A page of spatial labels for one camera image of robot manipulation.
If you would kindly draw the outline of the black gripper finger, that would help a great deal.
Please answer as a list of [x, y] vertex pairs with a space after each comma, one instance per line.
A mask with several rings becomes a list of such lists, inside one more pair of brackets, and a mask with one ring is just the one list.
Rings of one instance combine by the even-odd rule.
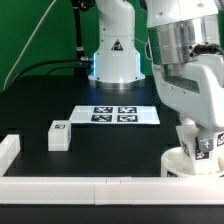
[[212, 151], [214, 149], [214, 132], [199, 124], [196, 127], [198, 130], [196, 148], [203, 153]]

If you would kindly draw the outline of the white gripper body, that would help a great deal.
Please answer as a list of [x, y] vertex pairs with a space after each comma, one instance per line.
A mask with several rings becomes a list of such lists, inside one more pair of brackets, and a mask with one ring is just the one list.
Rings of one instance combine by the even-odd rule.
[[224, 57], [200, 55], [181, 68], [181, 76], [168, 76], [152, 65], [163, 104], [212, 131], [224, 130]]

